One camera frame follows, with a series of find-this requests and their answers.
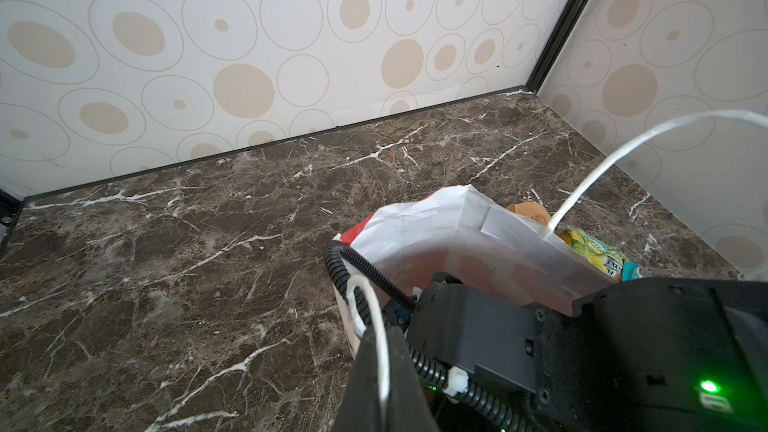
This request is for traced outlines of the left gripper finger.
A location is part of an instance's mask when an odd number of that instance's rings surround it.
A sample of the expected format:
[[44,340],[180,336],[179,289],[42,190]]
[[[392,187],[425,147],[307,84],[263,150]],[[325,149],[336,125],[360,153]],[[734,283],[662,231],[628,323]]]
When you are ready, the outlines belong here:
[[367,331],[360,341],[333,429],[436,431],[438,426],[420,386],[402,331],[390,326],[385,331],[389,378],[384,378],[378,365],[376,337],[372,331]]

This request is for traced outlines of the red white paper gift bag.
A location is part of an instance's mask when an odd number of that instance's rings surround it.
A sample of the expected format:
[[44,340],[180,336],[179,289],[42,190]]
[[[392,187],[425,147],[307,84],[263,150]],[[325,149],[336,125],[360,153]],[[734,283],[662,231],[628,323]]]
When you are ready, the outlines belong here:
[[668,131],[714,118],[767,124],[766,116],[755,112],[722,110],[656,125],[597,166],[546,226],[510,212],[466,185],[382,207],[339,238],[406,294],[425,289],[432,274],[447,272],[515,305],[538,302],[570,314],[574,300],[618,282],[556,235],[563,217],[595,181],[636,148]]

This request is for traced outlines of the brown snack packet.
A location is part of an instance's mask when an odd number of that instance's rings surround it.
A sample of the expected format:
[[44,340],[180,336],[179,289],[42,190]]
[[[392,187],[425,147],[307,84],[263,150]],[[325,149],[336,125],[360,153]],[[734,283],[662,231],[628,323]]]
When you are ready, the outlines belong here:
[[521,217],[530,219],[538,224],[546,226],[551,220],[551,216],[546,208],[536,202],[522,202],[510,204],[507,209]]

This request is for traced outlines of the green snack packet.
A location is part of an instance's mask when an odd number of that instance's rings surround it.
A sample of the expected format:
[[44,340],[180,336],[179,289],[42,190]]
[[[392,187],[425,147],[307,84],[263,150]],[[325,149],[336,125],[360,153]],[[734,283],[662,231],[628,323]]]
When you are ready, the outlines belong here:
[[556,235],[572,250],[617,282],[632,281],[643,277],[641,267],[630,261],[621,250],[579,228],[559,225],[556,229]]

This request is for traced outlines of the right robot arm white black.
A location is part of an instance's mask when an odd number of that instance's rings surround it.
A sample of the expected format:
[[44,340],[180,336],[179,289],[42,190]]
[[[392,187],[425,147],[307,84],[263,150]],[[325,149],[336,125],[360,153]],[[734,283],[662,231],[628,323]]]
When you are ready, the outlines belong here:
[[445,431],[767,427],[763,283],[639,279],[564,314],[440,280],[406,339]]

